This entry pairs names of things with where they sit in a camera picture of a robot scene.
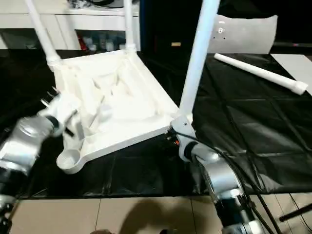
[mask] cable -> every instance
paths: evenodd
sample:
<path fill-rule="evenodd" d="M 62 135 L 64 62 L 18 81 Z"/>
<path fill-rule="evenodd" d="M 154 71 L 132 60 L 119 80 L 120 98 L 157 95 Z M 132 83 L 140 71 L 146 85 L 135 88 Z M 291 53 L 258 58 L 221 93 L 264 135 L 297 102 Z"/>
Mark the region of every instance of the cable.
<path fill-rule="evenodd" d="M 193 137 L 193 136 L 189 136 L 187 134 L 183 134 L 183 133 L 179 133 L 177 131 L 175 131 L 174 129 L 171 130 L 171 133 L 174 133 L 174 134 L 177 134 L 177 135 L 180 135 L 180 136 L 183 136 L 183 137 L 186 137 L 186 138 L 189 138 L 189 139 L 192 139 L 194 141 L 198 141 L 199 143 L 201 144 L 204 144 L 210 148 L 212 148 L 213 150 L 215 150 L 219 155 L 221 155 L 225 160 L 226 162 L 231 166 L 231 168 L 234 170 L 234 172 L 236 173 L 236 176 L 238 178 L 238 180 L 240 181 L 241 183 L 241 186 L 242 186 L 242 189 L 245 193 L 245 196 L 246 198 L 248 199 L 249 202 L 253 203 L 250 196 L 248 195 L 247 193 L 247 190 L 246 190 L 246 185 L 244 183 L 244 180 L 242 179 L 241 175 L 243 175 L 243 177 L 247 180 L 247 182 L 251 185 L 253 191 L 256 193 L 257 197 L 259 198 L 264 210 L 266 211 L 267 215 L 269 216 L 269 219 L 271 221 L 271 223 L 273 224 L 276 232 L 278 234 L 282 234 L 277 222 L 275 221 L 270 209 L 268 208 L 267 204 L 265 203 L 265 201 L 263 200 L 258 188 L 255 186 L 254 182 L 250 179 L 250 177 L 246 174 L 246 172 L 232 159 L 230 158 L 228 155 L 224 154 L 221 150 L 219 150 L 218 148 L 214 147 L 214 146 L 210 146 L 208 145 L 207 143 L 201 141 L 201 140 L 198 140 L 196 137 Z M 255 206 L 251 206 L 253 212 L 256 214 L 256 216 L 259 218 L 260 222 L 263 224 L 263 226 L 268 230 L 268 232 L 270 234 L 274 234 L 274 232 L 270 229 L 270 227 L 268 226 L 268 224 L 265 222 L 265 220 L 261 217 L 261 215 L 259 214 L 259 212 L 256 210 Z"/>
<path fill-rule="evenodd" d="M 298 210 L 300 210 L 297 202 L 295 201 L 294 197 L 289 194 L 289 196 L 291 196 L 291 199 L 292 199 L 292 202 L 295 204 L 295 206 L 297 207 Z M 310 233 L 312 233 L 312 228 L 309 227 L 309 225 L 307 224 L 307 222 L 305 221 L 304 217 L 302 214 L 300 214 L 301 218 L 302 218 L 302 222 L 303 222 L 303 225 L 306 226 L 307 229 L 309 229 Z"/>
<path fill-rule="evenodd" d="M 96 5 L 96 6 L 105 6 L 105 5 L 113 3 L 114 0 L 102 0 L 102 1 L 97 1 L 97 2 L 94 2 L 92 0 L 88 0 L 88 2 L 90 2 L 90 3 L 92 3 L 93 5 Z"/>

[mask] black tablecloth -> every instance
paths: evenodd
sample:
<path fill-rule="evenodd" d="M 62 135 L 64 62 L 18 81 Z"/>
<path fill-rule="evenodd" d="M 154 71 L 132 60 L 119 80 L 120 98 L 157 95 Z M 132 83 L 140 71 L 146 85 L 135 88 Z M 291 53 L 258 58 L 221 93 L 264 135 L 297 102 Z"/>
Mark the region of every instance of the black tablecloth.
<path fill-rule="evenodd" d="M 1 139 L 17 118 L 43 108 L 39 98 L 54 85 L 41 51 L 0 51 Z M 62 58 L 84 55 L 59 51 Z M 139 54 L 179 104 L 189 58 Z M 228 55 L 291 76 L 270 55 Z M 312 191 L 312 98 L 302 96 L 207 56 L 194 107 L 197 137 L 227 151 L 264 194 Z M 66 175 L 56 166 L 62 139 L 42 148 L 23 198 L 178 196 L 203 194 L 196 168 L 178 148 L 157 136 L 87 163 Z"/>

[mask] beige floor tile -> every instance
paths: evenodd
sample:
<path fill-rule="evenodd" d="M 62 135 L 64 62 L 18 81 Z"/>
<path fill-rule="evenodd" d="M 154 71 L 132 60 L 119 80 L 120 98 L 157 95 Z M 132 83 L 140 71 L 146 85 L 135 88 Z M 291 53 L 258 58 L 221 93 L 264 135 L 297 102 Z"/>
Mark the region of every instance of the beige floor tile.
<path fill-rule="evenodd" d="M 177 234 L 194 234 L 191 200 L 184 197 L 102 199 L 97 230 L 115 234 L 159 234 L 177 229 Z"/>
<path fill-rule="evenodd" d="M 299 207 L 303 207 L 312 203 L 312 194 L 292 194 L 293 198 L 295 199 L 296 203 Z M 288 214 L 297 208 L 295 204 L 291 200 L 289 194 L 279 194 L 276 195 L 278 202 L 284 212 L 284 214 Z M 303 217 L 306 223 L 312 228 L 312 212 L 308 212 L 303 214 Z M 293 234 L 300 233 L 300 234 L 308 234 L 310 233 L 309 230 L 304 226 L 301 217 L 297 216 L 295 218 L 288 220 L 289 226 L 292 230 Z"/>
<path fill-rule="evenodd" d="M 97 221 L 99 199 L 22 201 L 10 234 L 89 234 Z"/>
<path fill-rule="evenodd" d="M 288 225 L 287 222 L 280 222 L 278 220 L 278 218 L 280 216 L 283 215 L 283 211 L 276 199 L 276 196 L 274 194 L 272 195 L 262 195 L 264 201 L 266 202 L 268 208 L 270 209 L 273 217 L 275 218 L 280 230 L 282 233 L 284 234 L 291 234 L 292 231 Z M 275 232 L 275 228 L 273 226 L 273 224 L 270 221 L 269 216 L 267 215 L 266 211 L 264 210 L 260 200 L 258 199 L 258 197 L 256 195 L 252 195 L 251 199 L 253 200 L 253 202 L 255 203 L 258 212 L 261 214 L 261 216 L 264 218 L 264 220 L 267 222 L 267 224 L 269 225 L 269 227 Z"/>
<path fill-rule="evenodd" d="M 196 234 L 220 234 L 221 221 L 210 196 L 192 197 Z"/>

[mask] metal arm segment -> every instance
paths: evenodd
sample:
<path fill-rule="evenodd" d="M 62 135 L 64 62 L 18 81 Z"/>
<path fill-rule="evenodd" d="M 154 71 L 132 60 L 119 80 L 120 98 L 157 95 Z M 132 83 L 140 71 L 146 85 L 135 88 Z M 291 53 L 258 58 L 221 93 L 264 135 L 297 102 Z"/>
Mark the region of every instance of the metal arm segment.
<path fill-rule="evenodd" d="M 178 133 L 195 137 L 195 131 L 185 116 L 173 120 L 171 126 Z M 179 134 L 176 137 L 182 160 L 196 163 L 201 168 L 223 225 L 222 233 L 264 234 L 244 196 L 240 181 L 225 159 L 194 139 Z"/>
<path fill-rule="evenodd" d="M 37 116 L 20 119 L 10 137 L 0 146 L 0 234 L 8 234 L 12 211 L 27 176 L 39 157 L 42 143 L 65 130 L 68 119 L 79 106 L 68 94 L 54 98 Z"/>

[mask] white plastic pipe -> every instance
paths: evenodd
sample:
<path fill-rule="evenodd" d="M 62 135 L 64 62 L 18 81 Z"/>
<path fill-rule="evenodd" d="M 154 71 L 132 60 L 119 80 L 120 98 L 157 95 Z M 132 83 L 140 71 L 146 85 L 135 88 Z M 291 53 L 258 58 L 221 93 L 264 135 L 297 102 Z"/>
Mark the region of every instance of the white plastic pipe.
<path fill-rule="evenodd" d="M 126 23 L 126 51 L 136 51 L 136 44 L 133 37 L 132 0 L 123 0 Z"/>
<path fill-rule="evenodd" d="M 180 111 L 183 115 L 189 116 L 192 114 L 219 3 L 220 0 L 203 0 L 201 6 L 192 54 L 180 103 Z"/>
<path fill-rule="evenodd" d="M 229 57 L 221 55 L 221 54 L 215 54 L 214 58 L 219 60 L 219 61 L 230 64 L 234 67 L 240 68 L 246 72 L 250 72 L 256 76 L 259 76 L 261 78 L 264 78 L 264 79 L 272 81 L 276 84 L 279 84 L 279 85 L 281 85 L 287 89 L 290 89 L 291 91 L 293 91 L 294 93 L 299 94 L 299 95 L 303 94 L 304 91 L 308 87 L 308 85 L 304 82 L 289 79 L 287 77 L 278 75 L 276 73 L 264 70 L 264 69 L 256 67 L 256 66 L 252 66 L 248 63 L 241 62 L 241 61 L 238 61 L 238 60 L 233 59 L 233 58 L 229 58 Z"/>
<path fill-rule="evenodd" d="M 52 42 L 40 20 L 40 15 L 38 14 L 35 5 L 32 0 L 25 0 L 26 5 L 28 7 L 29 15 L 32 19 L 32 22 L 35 26 L 36 34 L 40 40 L 40 43 L 43 47 L 43 50 L 46 55 L 46 60 L 48 65 L 54 66 L 55 64 L 59 63 L 61 61 L 59 55 L 56 53 Z"/>

